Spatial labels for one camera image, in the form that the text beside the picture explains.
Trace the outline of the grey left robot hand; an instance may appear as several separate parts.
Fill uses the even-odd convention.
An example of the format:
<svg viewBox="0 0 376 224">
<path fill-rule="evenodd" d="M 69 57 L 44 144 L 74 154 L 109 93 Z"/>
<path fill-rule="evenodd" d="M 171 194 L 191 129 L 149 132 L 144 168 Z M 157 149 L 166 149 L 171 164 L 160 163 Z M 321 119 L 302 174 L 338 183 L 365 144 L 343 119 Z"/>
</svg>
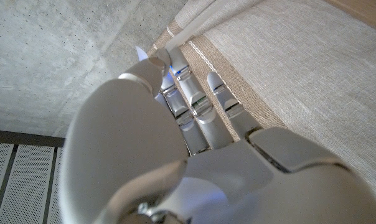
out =
<svg viewBox="0 0 376 224">
<path fill-rule="evenodd" d="M 207 77 L 234 141 L 178 48 L 98 87 L 60 168 L 65 223 L 376 223 L 376 198 L 331 151 L 264 128 Z"/>
</svg>

